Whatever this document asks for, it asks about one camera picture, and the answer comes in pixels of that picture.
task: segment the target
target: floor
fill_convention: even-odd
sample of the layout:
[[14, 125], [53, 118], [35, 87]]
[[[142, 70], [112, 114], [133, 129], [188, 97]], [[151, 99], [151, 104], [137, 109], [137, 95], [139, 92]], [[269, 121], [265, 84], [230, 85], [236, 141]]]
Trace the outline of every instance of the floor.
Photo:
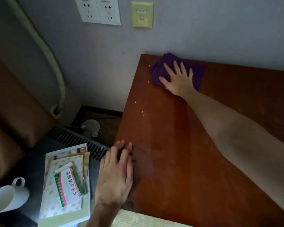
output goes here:
[[95, 119], [100, 124], [101, 135], [99, 135], [99, 137], [97, 138], [91, 137], [91, 139], [105, 146], [111, 147], [114, 144], [115, 138], [117, 136], [121, 117], [86, 111], [83, 115], [81, 115], [80, 124], [88, 119]]

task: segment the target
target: brown desk surface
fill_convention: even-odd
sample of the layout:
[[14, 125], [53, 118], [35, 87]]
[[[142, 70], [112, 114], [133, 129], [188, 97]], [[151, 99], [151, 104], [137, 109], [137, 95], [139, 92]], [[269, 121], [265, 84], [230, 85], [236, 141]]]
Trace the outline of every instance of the brown desk surface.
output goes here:
[[[220, 154], [186, 102], [151, 83], [159, 58], [141, 55], [116, 138], [134, 146], [123, 208], [192, 226], [284, 226], [284, 211]], [[284, 142], [284, 71], [196, 63], [207, 65], [200, 92]]]

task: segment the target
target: wall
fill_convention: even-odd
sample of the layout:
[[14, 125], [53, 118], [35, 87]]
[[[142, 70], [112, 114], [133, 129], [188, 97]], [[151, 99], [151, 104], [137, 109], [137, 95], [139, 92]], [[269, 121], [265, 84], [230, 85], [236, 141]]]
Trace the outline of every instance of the wall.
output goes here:
[[[59, 100], [56, 77], [35, 42], [0, 0], [0, 59], [25, 88], [49, 111]], [[81, 106], [66, 86], [66, 102], [61, 124], [70, 125]]]
[[[84, 105], [123, 111], [141, 53], [284, 70], [284, 0], [119, 0], [122, 26], [83, 23], [75, 0], [19, 0]], [[153, 29], [130, 2], [154, 3]]]

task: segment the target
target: white outlet plate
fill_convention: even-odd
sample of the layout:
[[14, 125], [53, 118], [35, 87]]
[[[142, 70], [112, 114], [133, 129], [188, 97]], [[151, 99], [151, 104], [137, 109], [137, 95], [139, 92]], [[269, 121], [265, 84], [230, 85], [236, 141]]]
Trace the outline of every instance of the white outlet plate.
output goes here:
[[75, 0], [83, 22], [101, 23], [96, 0]]
[[121, 25], [118, 0], [96, 0], [101, 24]]

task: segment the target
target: black vent grille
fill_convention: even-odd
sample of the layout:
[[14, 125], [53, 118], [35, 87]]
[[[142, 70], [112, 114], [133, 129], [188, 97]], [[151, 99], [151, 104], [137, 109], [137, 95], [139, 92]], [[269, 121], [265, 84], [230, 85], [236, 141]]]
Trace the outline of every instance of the black vent grille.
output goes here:
[[86, 138], [80, 134], [77, 134], [69, 129], [60, 126], [55, 126], [47, 134], [47, 137], [67, 147], [87, 143], [87, 149], [90, 152], [90, 158], [96, 161], [100, 161], [109, 150], [107, 146], [101, 145], [98, 142], [95, 142], [89, 138]]

